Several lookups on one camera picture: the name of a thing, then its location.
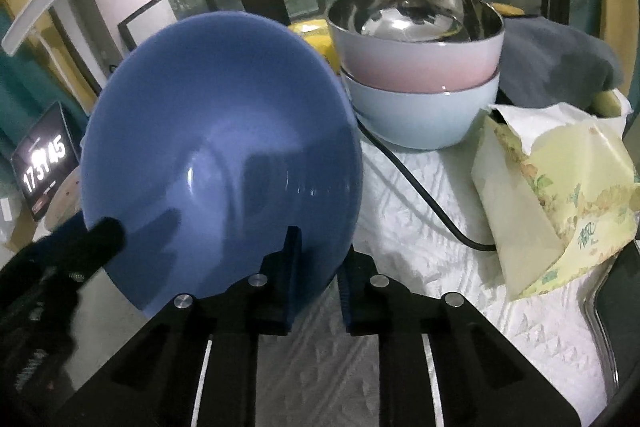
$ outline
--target bowl rim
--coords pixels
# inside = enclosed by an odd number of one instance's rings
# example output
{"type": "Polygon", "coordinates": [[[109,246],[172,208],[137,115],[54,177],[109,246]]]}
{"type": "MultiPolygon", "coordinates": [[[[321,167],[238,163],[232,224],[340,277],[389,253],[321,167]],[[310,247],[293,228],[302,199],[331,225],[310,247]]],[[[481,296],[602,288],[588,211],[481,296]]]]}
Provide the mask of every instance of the bowl rim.
{"type": "Polygon", "coordinates": [[[340,76],[346,77],[347,80],[354,82],[355,84],[358,84],[358,86],[360,87],[364,87],[366,89],[370,89],[373,91],[380,91],[380,92],[386,92],[386,93],[390,93],[390,94],[401,94],[403,96],[439,96],[441,94],[457,94],[457,93],[463,93],[463,92],[469,92],[469,91],[473,91],[476,89],[480,89],[481,87],[486,87],[488,84],[491,84],[494,80],[500,80],[500,65],[498,65],[498,67],[496,68],[496,70],[494,71],[494,73],[492,73],[491,77],[489,77],[489,79],[487,79],[486,81],[484,81],[482,84],[478,84],[477,86],[472,86],[472,87],[466,87],[465,89],[457,89],[457,90],[446,90],[446,91],[441,91],[441,92],[406,92],[406,91],[391,91],[389,89],[380,89],[379,87],[372,87],[372,86],[367,86],[367,84],[363,84],[361,82],[358,82],[356,80],[356,78],[349,73],[349,71],[345,70],[344,67],[340,66],[340,76]]]}
{"type": "Polygon", "coordinates": [[[441,44],[446,44],[447,46],[449,45],[464,45],[464,44],[475,44],[476,42],[487,42],[490,41],[492,39],[496,39],[496,38],[500,38],[501,36],[504,35],[504,31],[506,29],[506,26],[504,24],[504,18],[502,15],[500,15],[500,12],[498,12],[498,10],[496,10],[493,6],[491,6],[491,3],[488,3],[485,0],[477,0],[480,1],[482,4],[484,4],[489,10],[491,10],[492,12],[494,12],[498,18],[500,19],[500,31],[498,31],[497,33],[495,33],[494,35],[491,35],[490,37],[485,37],[483,39],[477,39],[475,41],[471,41],[471,42],[442,42],[439,40],[434,40],[434,41],[425,41],[425,42],[405,42],[405,41],[396,41],[394,39],[383,39],[382,37],[377,37],[375,35],[363,35],[361,33],[358,32],[351,32],[349,30],[346,30],[345,28],[341,28],[340,26],[338,26],[337,24],[335,24],[331,18],[329,17],[329,12],[331,11],[331,8],[334,7],[334,5],[339,2],[341,0],[333,0],[329,3],[329,5],[326,7],[326,9],[324,10],[324,19],[326,20],[327,24],[329,25],[329,28],[331,29],[336,29],[340,32],[343,32],[347,35],[352,35],[355,36],[356,38],[363,38],[363,39],[367,39],[367,38],[373,38],[373,39],[379,39],[381,41],[389,41],[389,42],[398,42],[400,44],[413,44],[413,45],[425,45],[425,44],[436,44],[436,45],[441,45],[441,44]]]}

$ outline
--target screen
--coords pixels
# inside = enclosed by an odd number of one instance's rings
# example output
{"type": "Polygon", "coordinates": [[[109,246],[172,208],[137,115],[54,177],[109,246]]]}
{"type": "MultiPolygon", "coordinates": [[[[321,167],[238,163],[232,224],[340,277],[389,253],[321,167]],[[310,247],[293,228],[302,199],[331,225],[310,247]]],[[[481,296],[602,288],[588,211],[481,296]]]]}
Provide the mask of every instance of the screen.
{"type": "Polygon", "coordinates": [[[33,218],[42,219],[60,184],[78,167],[59,103],[51,106],[20,142],[12,165],[33,218]]]}

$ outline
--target white container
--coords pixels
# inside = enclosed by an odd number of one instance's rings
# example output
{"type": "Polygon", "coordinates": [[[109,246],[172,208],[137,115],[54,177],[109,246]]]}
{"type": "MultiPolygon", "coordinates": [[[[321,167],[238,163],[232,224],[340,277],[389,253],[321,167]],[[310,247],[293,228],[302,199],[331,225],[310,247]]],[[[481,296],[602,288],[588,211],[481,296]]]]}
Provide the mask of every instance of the white container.
{"type": "Polygon", "coordinates": [[[373,134],[410,149],[443,149],[465,139],[495,102],[500,73],[471,89],[436,94],[393,92],[359,84],[344,71],[353,110],[373,134]]]}

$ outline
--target stainless steel bowl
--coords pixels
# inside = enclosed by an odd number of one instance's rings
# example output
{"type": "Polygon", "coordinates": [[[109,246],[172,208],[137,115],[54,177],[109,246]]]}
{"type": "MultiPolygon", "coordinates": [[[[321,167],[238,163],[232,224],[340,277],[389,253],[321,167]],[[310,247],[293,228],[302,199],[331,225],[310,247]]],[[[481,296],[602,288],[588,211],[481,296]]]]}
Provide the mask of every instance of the stainless steel bowl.
{"type": "Polygon", "coordinates": [[[479,86],[504,39],[502,17],[482,0],[336,0],[326,18],[343,68],[397,92],[479,86]]]}

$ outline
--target stacked bowl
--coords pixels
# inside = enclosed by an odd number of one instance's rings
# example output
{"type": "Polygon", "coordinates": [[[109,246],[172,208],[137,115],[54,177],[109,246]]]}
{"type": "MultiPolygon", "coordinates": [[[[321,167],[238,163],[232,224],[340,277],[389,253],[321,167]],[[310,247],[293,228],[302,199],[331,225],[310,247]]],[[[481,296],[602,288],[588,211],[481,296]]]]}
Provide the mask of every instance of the stacked bowl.
{"type": "Polygon", "coordinates": [[[391,143],[454,145],[495,102],[504,22],[482,0],[337,0],[326,18],[356,115],[391,143]]]}

